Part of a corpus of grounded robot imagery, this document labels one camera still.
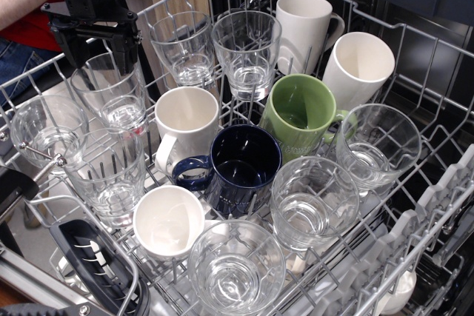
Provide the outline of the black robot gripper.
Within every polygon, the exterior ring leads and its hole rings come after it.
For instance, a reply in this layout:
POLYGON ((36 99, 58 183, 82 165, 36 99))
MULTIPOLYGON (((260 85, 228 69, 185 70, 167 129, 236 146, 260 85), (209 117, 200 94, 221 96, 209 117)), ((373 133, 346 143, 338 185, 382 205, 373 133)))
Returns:
POLYGON ((100 23, 115 23, 115 33, 109 40, 118 71, 122 75, 133 71, 138 62, 139 31, 137 15, 120 0, 63 0, 45 3, 46 13, 57 44, 76 69, 90 58, 87 44, 103 32, 100 23))

